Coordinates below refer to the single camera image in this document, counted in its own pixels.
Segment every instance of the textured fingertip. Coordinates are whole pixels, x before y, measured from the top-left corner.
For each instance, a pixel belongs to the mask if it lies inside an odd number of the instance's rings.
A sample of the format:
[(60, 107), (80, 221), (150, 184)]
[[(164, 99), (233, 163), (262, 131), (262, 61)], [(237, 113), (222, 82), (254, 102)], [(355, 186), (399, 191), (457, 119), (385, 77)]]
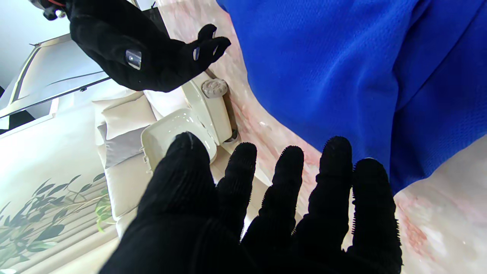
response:
[(329, 139), (319, 160), (319, 171), (342, 175), (352, 171), (352, 146), (345, 137)]
[(384, 166), (373, 158), (366, 158), (357, 162), (354, 168), (354, 178), (354, 186), (389, 185)]
[(304, 152), (298, 146), (288, 146), (281, 153), (281, 157), (276, 164), (277, 170), (289, 170), (291, 172), (302, 173), (304, 164)]
[(241, 143), (233, 151), (228, 164), (234, 162), (242, 163), (246, 166), (255, 168), (255, 163), (257, 159), (257, 147), (252, 143)]
[(213, 33), (217, 30), (216, 26), (213, 24), (205, 25), (201, 28), (198, 33), (198, 40), (207, 40), (213, 38)]
[(183, 132), (175, 137), (168, 148), (166, 157), (172, 154), (191, 154), (193, 157), (198, 157), (205, 162), (209, 163), (210, 161), (205, 145), (191, 132)]

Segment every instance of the black glove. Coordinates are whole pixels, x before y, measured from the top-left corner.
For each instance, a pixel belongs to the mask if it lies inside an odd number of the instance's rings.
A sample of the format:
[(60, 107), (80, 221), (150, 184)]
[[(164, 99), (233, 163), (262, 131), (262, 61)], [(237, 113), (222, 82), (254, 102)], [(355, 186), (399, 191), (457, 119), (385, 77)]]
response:
[(205, 146), (178, 135), (100, 273), (259, 273), (239, 246), (257, 149), (242, 143), (215, 187)]
[(185, 44), (178, 40), (171, 40), (170, 50), (164, 58), (164, 67), (161, 73), (161, 86), (163, 92), (172, 91), (197, 75), (204, 72), (216, 62), (225, 50), (231, 45), (226, 37), (216, 37), (216, 26), (208, 24), (198, 33), (198, 39)]
[[(377, 161), (353, 171), (347, 139), (332, 138), (320, 159), (309, 213), (295, 226), (304, 155), (288, 147), (259, 216), (239, 244), (257, 150), (240, 144), (215, 187), (200, 140), (183, 133), (169, 147), (140, 201), (138, 215), (101, 273), (399, 273), (395, 204)], [(350, 187), (355, 195), (353, 245), (344, 252)]]
[[(292, 233), (302, 169), (301, 149), (286, 148), (259, 216), (242, 240), (258, 265), (273, 272), (283, 261), (306, 261), (337, 273), (400, 273), (402, 252), (395, 203), (384, 167), (374, 159), (364, 159), (353, 170), (349, 141), (343, 137), (330, 139), (320, 159), (317, 185), (309, 197), (309, 213)], [(356, 206), (354, 238), (344, 252), (341, 245), (349, 229), (351, 187)]]

